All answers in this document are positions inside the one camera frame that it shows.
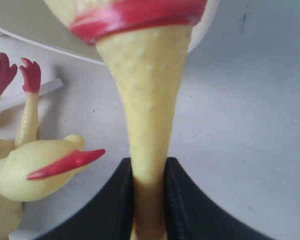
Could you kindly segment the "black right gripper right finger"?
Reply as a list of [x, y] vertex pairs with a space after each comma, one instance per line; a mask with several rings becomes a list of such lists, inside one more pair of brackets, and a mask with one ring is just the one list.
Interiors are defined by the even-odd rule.
[[209, 198], [175, 157], [164, 168], [164, 218], [169, 240], [270, 240]]

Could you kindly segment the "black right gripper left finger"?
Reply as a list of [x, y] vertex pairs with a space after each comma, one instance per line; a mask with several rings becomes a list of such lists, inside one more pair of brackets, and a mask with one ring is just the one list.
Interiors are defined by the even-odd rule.
[[124, 158], [103, 188], [75, 215], [38, 240], [129, 240], [134, 222], [131, 159]]

